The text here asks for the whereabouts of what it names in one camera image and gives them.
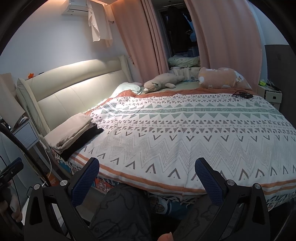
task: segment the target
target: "ceiling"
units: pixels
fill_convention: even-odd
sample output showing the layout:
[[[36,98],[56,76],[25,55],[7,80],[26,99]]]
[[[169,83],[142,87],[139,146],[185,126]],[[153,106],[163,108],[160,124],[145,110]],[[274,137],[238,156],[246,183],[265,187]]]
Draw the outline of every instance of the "ceiling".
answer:
[[[151,0],[151,2],[155,8],[159,9],[172,4],[184,3],[184,0]]]

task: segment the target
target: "black tube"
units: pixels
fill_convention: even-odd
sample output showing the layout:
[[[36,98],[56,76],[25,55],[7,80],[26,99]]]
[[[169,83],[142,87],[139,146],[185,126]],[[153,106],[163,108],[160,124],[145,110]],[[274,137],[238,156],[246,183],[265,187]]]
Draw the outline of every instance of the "black tube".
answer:
[[[46,181],[46,184],[48,187],[51,187],[51,183],[46,176],[45,172],[42,170],[42,168],[38,165],[38,163],[34,160],[30,152],[24,147],[24,145],[2,124],[0,124],[0,132],[2,132],[5,136],[7,136],[14,144],[17,145],[19,149],[21,149],[26,156],[29,158],[29,160],[36,166],[38,171],[40,172],[41,176]]]

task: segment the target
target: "silver screw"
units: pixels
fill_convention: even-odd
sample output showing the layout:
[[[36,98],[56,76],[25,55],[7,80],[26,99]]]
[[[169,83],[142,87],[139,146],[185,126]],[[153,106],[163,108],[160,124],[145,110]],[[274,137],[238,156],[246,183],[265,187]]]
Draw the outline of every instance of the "silver screw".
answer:
[[[63,180],[59,183],[61,186],[66,186],[68,184],[67,180]]]
[[[233,180],[229,179],[229,180],[227,180],[227,184],[229,186],[233,186],[235,184],[235,182]]]
[[[40,184],[35,184],[35,185],[34,185],[34,189],[35,189],[35,190],[39,189],[39,187],[40,187]]]
[[[255,186],[256,189],[260,189],[261,188],[261,186],[258,183],[256,183],[254,186]]]

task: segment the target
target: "bedspread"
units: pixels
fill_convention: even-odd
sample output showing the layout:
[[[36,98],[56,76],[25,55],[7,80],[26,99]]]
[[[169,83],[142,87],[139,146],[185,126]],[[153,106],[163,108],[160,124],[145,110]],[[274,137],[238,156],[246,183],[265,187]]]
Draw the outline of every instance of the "bedspread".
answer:
[[[125,91],[88,112],[105,131],[72,155],[100,162],[99,176],[190,203],[205,190],[204,157],[238,185],[262,185],[271,209],[295,196],[296,131],[271,104],[231,94],[135,96]]]

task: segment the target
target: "pink curtain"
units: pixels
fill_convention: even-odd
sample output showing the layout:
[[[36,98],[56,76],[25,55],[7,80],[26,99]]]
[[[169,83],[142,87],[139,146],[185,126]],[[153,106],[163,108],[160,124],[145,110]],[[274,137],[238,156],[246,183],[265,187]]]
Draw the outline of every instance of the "pink curtain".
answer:
[[[202,67],[232,68],[257,91],[262,63],[260,34],[245,0],[185,0]]]
[[[124,45],[143,82],[168,72],[151,0],[117,0],[111,4],[111,8]]]

